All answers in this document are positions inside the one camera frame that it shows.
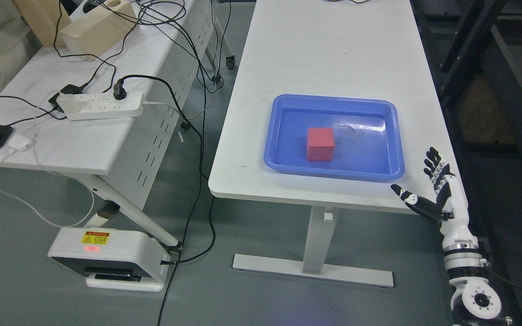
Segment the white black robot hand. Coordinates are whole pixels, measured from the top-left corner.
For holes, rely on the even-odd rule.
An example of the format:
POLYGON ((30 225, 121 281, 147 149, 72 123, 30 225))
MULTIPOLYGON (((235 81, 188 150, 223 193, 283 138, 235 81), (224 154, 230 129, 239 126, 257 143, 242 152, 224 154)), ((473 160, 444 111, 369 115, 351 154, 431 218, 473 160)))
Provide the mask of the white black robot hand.
POLYGON ((426 152, 423 162, 426 165, 423 171, 433 184, 435 201, 409 192, 398 184, 392 184, 391 189, 412 211, 439 224, 445 252, 479 249, 478 239, 468 227, 468 201, 462 182, 451 172, 450 164, 442 159, 434 147, 426 152))

